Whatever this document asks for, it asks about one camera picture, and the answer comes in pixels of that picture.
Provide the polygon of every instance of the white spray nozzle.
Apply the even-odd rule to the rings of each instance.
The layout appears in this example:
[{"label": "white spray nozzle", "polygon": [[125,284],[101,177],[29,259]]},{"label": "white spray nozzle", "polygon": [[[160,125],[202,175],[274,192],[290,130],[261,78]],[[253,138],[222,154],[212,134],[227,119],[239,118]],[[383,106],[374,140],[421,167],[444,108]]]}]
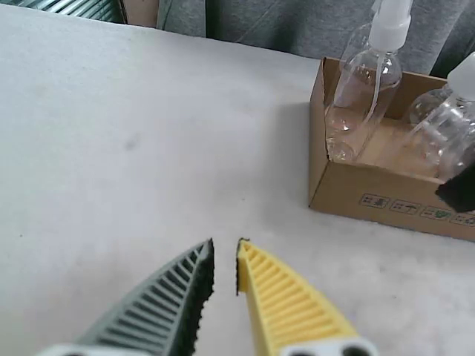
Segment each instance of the white spray nozzle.
[{"label": "white spray nozzle", "polygon": [[370,31],[370,45],[377,50],[392,52],[406,42],[413,0],[380,0]]},{"label": "white spray nozzle", "polygon": [[448,74],[447,82],[455,95],[469,102],[475,102],[475,52]]}]

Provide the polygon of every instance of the cardboard box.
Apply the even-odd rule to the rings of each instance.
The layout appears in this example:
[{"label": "cardboard box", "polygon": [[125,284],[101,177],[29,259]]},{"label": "cardboard box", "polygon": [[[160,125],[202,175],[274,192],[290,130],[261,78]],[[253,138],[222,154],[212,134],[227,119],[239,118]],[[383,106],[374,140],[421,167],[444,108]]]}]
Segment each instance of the cardboard box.
[{"label": "cardboard box", "polygon": [[332,161],[325,140],[324,106],[333,97],[338,60],[321,61],[310,100],[309,206],[316,211],[475,240],[475,213],[458,214],[435,191],[437,179],[404,174],[376,166],[376,157],[394,130],[409,131],[402,122],[407,107],[422,93],[445,84],[404,73],[386,118],[367,146],[361,162]]}]

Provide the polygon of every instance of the clear plastic bottle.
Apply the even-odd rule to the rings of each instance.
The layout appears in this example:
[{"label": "clear plastic bottle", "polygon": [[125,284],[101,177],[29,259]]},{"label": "clear plastic bottle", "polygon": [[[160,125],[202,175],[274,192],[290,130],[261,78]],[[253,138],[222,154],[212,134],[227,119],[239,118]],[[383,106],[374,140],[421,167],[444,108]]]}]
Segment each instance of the clear plastic bottle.
[{"label": "clear plastic bottle", "polygon": [[397,50],[404,45],[412,0],[382,0],[369,46],[349,58],[327,108],[327,147],[333,159],[355,160],[380,123],[399,86]]},{"label": "clear plastic bottle", "polygon": [[433,89],[423,93],[407,109],[403,120],[416,126],[427,118],[432,110],[441,105],[451,94],[452,90],[448,84],[440,89]]},{"label": "clear plastic bottle", "polygon": [[445,153],[445,166],[462,135],[471,125],[473,102],[456,94],[449,96],[426,119],[398,142],[391,142],[381,155],[380,166],[426,177],[440,177],[439,164]]},{"label": "clear plastic bottle", "polygon": [[[378,11],[381,0],[375,0],[371,7],[371,13],[374,14]],[[371,22],[357,27],[350,35],[348,43],[340,57],[340,70],[343,70],[344,64],[348,59],[353,58],[356,54],[363,50],[369,49],[370,45],[368,39],[370,38]]]},{"label": "clear plastic bottle", "polygon": [[463,131],[440,155],[438,178],[447,181],[462,173],[475,162],[475,117],[468,128]]},{"label": "clear plastic bottle", "polygon": [[[410,133],[401,136],[396,131],[381,154],[378,164],[428,177],[446,179],[450,176],[439,171],[448,171],[449,168],[446,167],[452,165],[451,159],[458,159],[459,147],[465,147],[467,141],[474,137],[466,135],[474,124],[474,81],[475,53],[472,53],[449,73],[448,85],[444,87],[444,91],[437,92],[440,97],[450,93],[448,98],[436,108],[420,110],[422,115],[413,119],[416,126]],[[430,100],[424,108],[435,105],[436,97],[424,94],[416,99],[416,104],[410,106],[409,112],[415,113],[413,109],[417,108],[417,103],[424,103],[423,99],[426,98]]]}]

